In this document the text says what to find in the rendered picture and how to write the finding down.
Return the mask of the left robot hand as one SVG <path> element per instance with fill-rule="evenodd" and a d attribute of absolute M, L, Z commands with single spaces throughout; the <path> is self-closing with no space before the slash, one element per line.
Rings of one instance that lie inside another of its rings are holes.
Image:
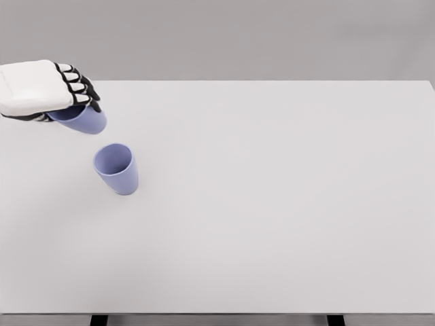
<path fill-rule="evenodd" d="M 0 115 L 52 122 L 49 112 L 74 106 L 102 112 L 92 82 L 73 65 L 33 60 L 0 65 Z"/>

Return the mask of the lavender plastic cup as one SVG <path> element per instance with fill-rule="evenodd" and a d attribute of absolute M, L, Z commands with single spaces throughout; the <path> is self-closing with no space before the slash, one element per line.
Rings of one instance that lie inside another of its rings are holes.
<path fill-rule="evenodd" d="M 125 144 L 111 143 L 94 155 L 93 167 L 115 193 L 133 194 L 139 187 L 139 173 L 133 151 Z"/>
<path fill-rule="evenodd" d="M 50 111 L 47 115 L 63 126 L 86 134 L 98 134 L 107 125 L 107 118 L 103 112 L 96 112 L 92 107 L 85 105 Z"/>

